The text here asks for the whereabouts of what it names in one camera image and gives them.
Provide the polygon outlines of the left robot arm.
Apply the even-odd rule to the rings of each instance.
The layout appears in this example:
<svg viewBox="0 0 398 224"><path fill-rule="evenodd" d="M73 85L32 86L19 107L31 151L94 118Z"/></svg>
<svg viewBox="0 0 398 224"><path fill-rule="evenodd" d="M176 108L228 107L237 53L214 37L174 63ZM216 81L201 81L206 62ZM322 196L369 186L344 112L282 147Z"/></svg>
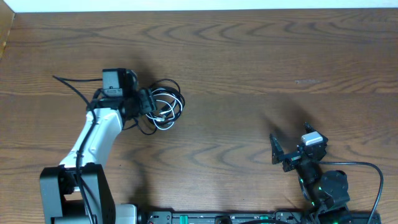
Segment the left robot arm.
<svg viewBox="0 0 398 224"><path fill-rule="evenodd" d="M129 69L104 69L102 82L85 101L85 125L71 151L40 174L45 223L139 222L135 205L115 204L104 167L126 121L154 111L154 98Z"/></svg>

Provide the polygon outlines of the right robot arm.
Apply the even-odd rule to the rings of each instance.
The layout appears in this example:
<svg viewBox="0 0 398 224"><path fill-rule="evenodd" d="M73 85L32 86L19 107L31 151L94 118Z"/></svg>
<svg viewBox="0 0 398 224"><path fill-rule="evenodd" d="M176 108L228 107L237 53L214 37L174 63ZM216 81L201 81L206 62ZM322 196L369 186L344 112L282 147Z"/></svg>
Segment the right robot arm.
<svg viewBox="0 0 398 224"><path fill-rule="evenodd" d="M284 153L277 138L269 135L272 163L282 164L284 172L296 171L303 196L312 208L304 212L301 223L349 223L352 218L346 208L350 200L348 180L341 170L322 171L320 163L326 156L328 138L305 123L301 143L291 153Z"/></svg>

